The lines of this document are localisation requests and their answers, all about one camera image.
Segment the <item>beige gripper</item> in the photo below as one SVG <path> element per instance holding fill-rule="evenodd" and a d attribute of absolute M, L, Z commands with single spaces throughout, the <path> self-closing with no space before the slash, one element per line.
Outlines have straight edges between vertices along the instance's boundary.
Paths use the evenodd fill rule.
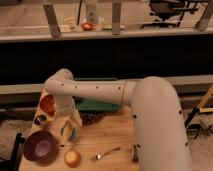
<path fill-rule="evenodd" d="M 68 139 L 74 141 L 78 135 L 79 127 L 83 125 L 79 111 L 74 108 L 69 111 L 56 111 L 54 122 L 63 127 L 61 145 L 64 146 Z"/>

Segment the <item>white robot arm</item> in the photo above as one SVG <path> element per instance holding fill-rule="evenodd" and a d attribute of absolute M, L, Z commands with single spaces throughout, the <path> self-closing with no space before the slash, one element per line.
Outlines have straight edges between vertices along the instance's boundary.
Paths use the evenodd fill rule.
<path fill-rule="evenodd" d="M 140 171 L 193 171 L 179 97 L 167 80 L 76 81 L 69 70 L 61 69 L 44 88 L 62 115 L 73 112 L 75 97 L 129 106 Z"/>

